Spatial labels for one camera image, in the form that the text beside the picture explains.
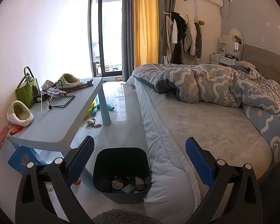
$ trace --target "teal plush toy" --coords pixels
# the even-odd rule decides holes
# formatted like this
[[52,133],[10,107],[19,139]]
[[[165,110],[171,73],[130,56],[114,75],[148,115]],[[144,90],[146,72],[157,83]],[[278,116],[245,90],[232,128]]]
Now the teal plush toy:
[[[100,109],[100,104],[97,104],[96,106],[94,106],[92,108],[92,117],[96,116],[96,112],[98,111],[98,109]],[[107,105],[107,108],[109,111],[113,111],[115,108],[114,107],[111,107],[111,105]]]

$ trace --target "silver screw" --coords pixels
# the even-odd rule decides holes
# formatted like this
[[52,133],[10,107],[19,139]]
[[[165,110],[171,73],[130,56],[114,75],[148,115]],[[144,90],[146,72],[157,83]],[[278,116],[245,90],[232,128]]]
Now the silver screw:
[[224,165],[225,165],[225,161],[222,160],[222,159],[219,159],[219,160],[217,161],[217,163],[218,163],[220,166],[224,166]]
[[33,163],[33,162],[29,162],[29,163],[27,164],[27,167],[28,167],[28,168],[32,168],[32,167],[33,167],[33,165],[34,165],[34,163]]
[[54,163],[60,164],[60,163],[62,163],[62,161],[63,161],[63,159],[61,157],[59,157],[59,158],[55,159]]
[[245,167],[246,167],[247,169],[251,169],[251,168],[252,168],[251,164],[249,164],[249,163],[246,163],[246,164],[245,164]]

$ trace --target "blue table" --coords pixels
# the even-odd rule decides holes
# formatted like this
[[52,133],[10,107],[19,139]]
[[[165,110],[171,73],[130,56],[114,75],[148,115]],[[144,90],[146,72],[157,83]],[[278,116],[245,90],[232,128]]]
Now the blue table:
[[[99,95],[103,125],[111,124],[103,91],[103,78],[88,78],[81,81],[86,83],[91,79],[93,79],[93,86],[68,94],[76,97],[65,108],[46,110],[48,107],[46,101],[43,102],[42,113],[41,104],[35,104],[30,109],[34,116],[32,123],[21,132],[8,137],[8,140],[34,149],[59,151],[65,156],[70,151],[72,140],[97,94]],[[67,100],[68,98],[53,98],[51,104],[63,105]],[[95,190],[92,175],[86,168],[81,174],[81,181],[91,190]]]

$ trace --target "white fluffy slipper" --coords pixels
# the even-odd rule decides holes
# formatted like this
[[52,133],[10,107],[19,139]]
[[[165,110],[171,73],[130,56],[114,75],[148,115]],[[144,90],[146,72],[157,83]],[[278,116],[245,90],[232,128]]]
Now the white fluffy slipper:
[[21,101],[14,101],[7,109],[7,120],[19,126],[28,126],[33,120],[33,114]]
[[76,87],[81,84],[81,81],[79,78],[76,78],[72,74],[69,74],[69,73],[63,74],[59,80],[62,81],[63,88]]

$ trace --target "comforter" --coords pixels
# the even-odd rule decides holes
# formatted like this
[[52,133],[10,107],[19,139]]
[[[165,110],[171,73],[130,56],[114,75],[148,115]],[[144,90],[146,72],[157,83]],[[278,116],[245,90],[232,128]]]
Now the comforter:
[[[255,69],[246,74],[211,64],[145,64],[133,71],[133,77],[157,93],[174,92],[184,102],[205,101],[235,108],[242,105],[247,118],[270,145],[273,163],[280,160],[280,85]],[[189,161],[185,146],[180,148]]]

